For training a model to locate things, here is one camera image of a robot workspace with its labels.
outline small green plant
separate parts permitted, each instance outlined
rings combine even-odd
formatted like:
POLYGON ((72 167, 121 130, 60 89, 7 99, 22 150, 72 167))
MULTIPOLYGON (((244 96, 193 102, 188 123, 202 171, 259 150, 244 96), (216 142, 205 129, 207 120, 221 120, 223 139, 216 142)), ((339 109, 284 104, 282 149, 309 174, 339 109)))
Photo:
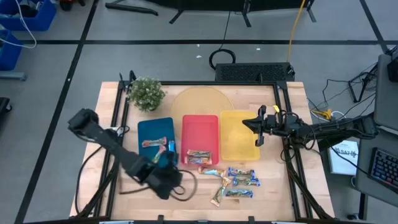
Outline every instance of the small green plant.
POLYGON ((134 102, 139 110, 143 112, 155 110, 165 96, 160 81, 154 78, 142 78, 132 82, 129 92, 129 101, 134 102))

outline concrete floor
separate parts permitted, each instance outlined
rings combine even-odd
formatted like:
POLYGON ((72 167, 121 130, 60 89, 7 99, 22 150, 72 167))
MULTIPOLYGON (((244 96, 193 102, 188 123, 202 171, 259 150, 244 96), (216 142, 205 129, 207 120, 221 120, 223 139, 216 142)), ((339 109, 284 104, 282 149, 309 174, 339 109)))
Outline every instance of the concrete floor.
MULTIPOLYGON (((92 0, 86 7, 76 4, 71 12, 57 11, 47 32, 34 32, 38 40, 80 40, 92 0)), ((222 39, 227 12, 184 12, 175 24, 168 21, 173 9, 134 1, 135 5, 159 11, 159 17, 133 12, 113 11, 98 3, 87 40, 187 40, 222 39)), ((397 40, 398 28, 394 15, 395 0, 367 0, 371 14, 384 40, 397 40)), ((316 0, 313 23, 307 12, 298 23, 297 40, 377 40, 359 0, 316 0)), ((251 12, 252 28, 247 28, 242 16, 231 13, 227 39, 288 40, 296 9, 251 12)), ((13 32, 29 40, 25 32, 13 32)), ((81 51, 70 89, 53 133, 53 139, 30 203, 25 222, 67 218, 72 204, 75 183, 85 144, 67 130, 67 121, 80 108, 94 108, 100 84, 116 81, 121 72, 130 70, 137 76, 160 80, 214 80, 208 66, 208 56, 220 45, 107 45, 87 44, 81 51)), ((35 49, 24 49, 17 71, 26 72, 25 82, 1 80, 0 96, 9 97, 14 109, 0 130, 0 223, 13 223, 32 175, 37 157, 49 129, 65 79, 75 56, 76 42, 64 45, 42 42, 35 49)), ((224 45, 237 55, 237 62, 284 62, 288 45, 231 44, 224 45)), ((307 96, 315 103, 323 101, 326 79, 349 80, 377 61, 380 45, 294 45, 291 64, 296 80, 304 82, 307 96)), ((227 55, 217 55, 216 62, 229 62, 227 55)), ((346 88, 344 83, 331 83, 326 91, 329 98, 346 88)), ((356 116, 372 98, 349 113, 356 116)), ((330 108, 345 112, 353 106, 346 91, 329 102, 330 108)), ((366 113, 373 111, 370 106, 366 113)), ((358 211, 359 192, 350 187, 349 178, 329 174, 325 166, 331 199, 337 218, 344 219, 358 211)), ((398 220, 398 208, 371 198, 368 220, 392 223, 398 220)))

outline white cable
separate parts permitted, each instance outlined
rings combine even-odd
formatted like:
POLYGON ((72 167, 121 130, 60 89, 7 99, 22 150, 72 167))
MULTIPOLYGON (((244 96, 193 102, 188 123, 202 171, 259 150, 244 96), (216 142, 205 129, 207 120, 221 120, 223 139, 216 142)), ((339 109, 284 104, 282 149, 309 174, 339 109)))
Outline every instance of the white cable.
POLYGON ((346 117, 346 115, 345 114, 343 114, 342 112, 340 112, 340 111, 333 111, 333 112, 331 112, 331 116, 333 116, 333 113, 338 113, 338 114, 341 114, 341 115, 343 115, 343 117, 344 118, 347 118, 346 117))
POLYGON ((318 115, 316 115, 313 111, 310 111, 310 112, 311 112, 311 114, 312 114, 314 117, 316 117, 316 118, 318 118, 318 119, 320 119, 320 120, 322 120, 322 121, 330 122, 330 121, 327 120, 327 119, 323 119, 323 118, 318 117, 318 115))
POLYGON ((31 31, 29 30, 29 28, 27 27, 26 23, 25 23, 24 17, 22 16, 21 6, 19 5, 18 0, 15 0, 15 2, 18 5, 19 16, 20 16, 19 19, 21 20, 21 23, 25 27, 25 29, 29 32, 30 36, 33 38, 33 41, 35 42, 35 44, 33 46, 19 45, 19 44, 14 44, 14 43, 8 42, 6 40, 3 40, 2 38, 0 38, 0 41, 3 41, 4 43, 11 44, 11 45, 14 45, 14 46, 18 46, 18 47, 25 47, 27 49, 33 49, 33 48, 36 47, 37 41, 36 41, 35 37, 33 36, 33 34, 31 33, 31 31))

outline metal frame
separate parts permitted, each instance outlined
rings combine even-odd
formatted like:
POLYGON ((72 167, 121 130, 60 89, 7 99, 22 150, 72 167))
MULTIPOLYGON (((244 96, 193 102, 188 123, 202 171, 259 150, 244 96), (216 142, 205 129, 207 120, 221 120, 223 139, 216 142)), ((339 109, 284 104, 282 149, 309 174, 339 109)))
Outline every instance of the metal frame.
MULTIPOLYGON (((112 125, 116 125, 116 120, 117 120, 117 114, 119 112, 119 105, 120 105, 120 101, 121 101, 121 97, 122 97, 122 90, 123 88, 128 85, 129 81, 120 81, 119 82, 119 87, 118 87, 118 93, 116 96, 116 102, 115 102, 115 111, 113 113, 113 118, 112 118, 112 125)), ((279 96, 279 89, 282 89, 283 95, 284 95, 284 100, 285 100, 285 107, 286 107, 286 111, 291 112, 292 111, 292 107, 290 105, 290 100, 289 100, 289 93, 287 90, 287 84, 286 82, 263 82, 262 80, 259 80, 258 82, 256 81, 246 81, 246 82, 235 82, 235 81, 222 81, 222 82, 218 82, 218 81, 200 81, 200 82, 190 82, 190 81, 162 81, 161 82, 162 85, 259 85, 259 86, 272 86, 274 89, 274 96, 275 96, 275 103, 279 108, 282 108, 281 102, 280 102, 280 96, 279 96)), ((126 121, 127 121, 127 114, 129 111, 129 103, 128 100, 125 100, 124 103, 124 109, 123 109, 123 115, 122 115, 122 124, 121 126, 125 126, 126 125, 126 121)), ((288 142, 287 141, 283 141, 283 147, 284 149, 286 149, 285 152, 285 156, 289 157, 289 150, 288 150, 288 142)), ((296 163, 297 163, 297 172, 300 176, 300 179, 302 180, 302 182, 306 185, 306 181, 305 181, 305 174, 304 174, 304 169, 303 169, 303 165, 302 165, 302 158, 301 155, 299 153, 298 149, 295 149, 296 153, 298 152, 298 154, 296 154, 296 163)), ((289 168, 289 165, 291 165, 292 162, 291 161, 287 161, 286 162, 286 166, 287 169, 289 168)), ((103 170, 101 173, 101 177, 103 175, 106 175, 108 172, 108 167, 109 167, 109 155, 108 153, 105 155, 104 158, 104 164, 103 164, 103 170)), ((300 207, 299 207, 299 198, 297 197, 297 191, 296 191, 296 185, 295 182, 293 180, 293 178, 291 178, 291 176, 288 175, 289 178, 289 187, 290 187, 290 193, 291 193, 291 197, 292 197, 292 206, 293 206, 293 211, 294 211, 294 217, 295 220, 299 220, 303 217, 301 217, 300 215, 300 207)), ((111 183, 111 187, 109 190, 109 198, 108 198, 108 202, 107 202, 107 206, 106 206, 106 216, 107 217, 111 217, 112 215, 112 209, 113 209, 113 200, 114 200, 114 195, 115 195, 115 191, 116 191, 116 179, 117 179, 117 175, 115 177, 115 179, 112 181, 111 183)), ((99 201, 99 204, 97 204, 96 206, 96 210, 94 212, 94 217, 99 216, 99 211, 101 208, 101 203, 102 200, 99 201)), ((306 211, 306 218, 312 219, 312 209, 311 206, 308 202, 308 200, 304 197, 304 204, 305 204, 305 211, 306 211)))

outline wooden tabletop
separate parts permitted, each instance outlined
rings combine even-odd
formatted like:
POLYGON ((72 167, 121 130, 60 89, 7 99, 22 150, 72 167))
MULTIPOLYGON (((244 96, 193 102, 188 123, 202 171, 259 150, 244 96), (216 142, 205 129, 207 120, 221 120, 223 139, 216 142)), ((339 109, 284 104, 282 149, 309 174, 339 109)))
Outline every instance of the wooden tabletop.
MULTIPOLYGON (((118 83, 104 82, 99 93, 95 111, 99 116, 99 124, 109 127, 111 123, 114 102, 118 83)), ((271 86, 212 86, 224 93, 234 105, 236 110, 257 111, 261 105, 267 106, 267 114, 274 114, 272 107, 275 105, 274 92, 271 86)), ((127 125, 131 130, 125 135, 123 146, 130 151, 137 152, 137 124, 140 121, 164 118, 169 115, 170 104, 173 99, 190 86, 163 86, 167 96, 155 111, 142 113, 132 104, 130 105, 127 125)), ((311 124, 311 116, 308 110, 307 99, 303 83, 288 83, 290 103, 292 111, 297 113, 306 123, 311 124)), ((280 91, 281 102, 284 105, 283 93, 280 91)), ((122 98, 118 125, 124 103, 122 98)), ((180 150, 180 139, 176 135, 177 151, 180 150)), ((164 215, 165 220, 224 220, 244 221, 248 216, 254 216, 258 221, 294 220, 292 199, 288 183, 286 164, 280 158, 282 141, 280 137, 264 135, 264 145, 260 147, 261 158, 251 162, 222 161, 215 166, 227 169, 231 166, 238 169, 254 169, 256 176, 261 181, 260 187, 245 187, 253 190, 254 198, 229 198, 223 197, 220 207, 216 207, 210 200, 221 185, 216 176, 198 174, 196 169, 191 170, 198 178, 198 190, 195 196, 187 202, 179 202, 173 198, 161 200, 151 190, 137 194, 119 195, 120 190, 134 190, 141 188, 124 170, 119 172, 118 186, 114 198, 112 219, 115 220, 156 220, 158 215, 164 215)), ((98 145, 87 144, 85 158, 87 158, 98 145)), ((302 161, 307 179, 309 191, 325 211, 334 217, 330 194, 326 183, 325 173, 320 156, 313 151, 301 150, 302 161)), ((95 155, 86 165, 80 180, 80 194, 78 197, 80 210, 90 200, 98 188, 100 174, 103 165, 104 150, 95 155)), ((190 193, 193 188, 193 180, 189 175, 183 176, 182 185, 190 193)), ((300 190, 297 188, 300 202, 300 212, 305 217, 300 190)), ((104 194, 101 214, 104 214, 108 193, 104 194)), ((71 215, 75 214, 72 206, 71 215)))

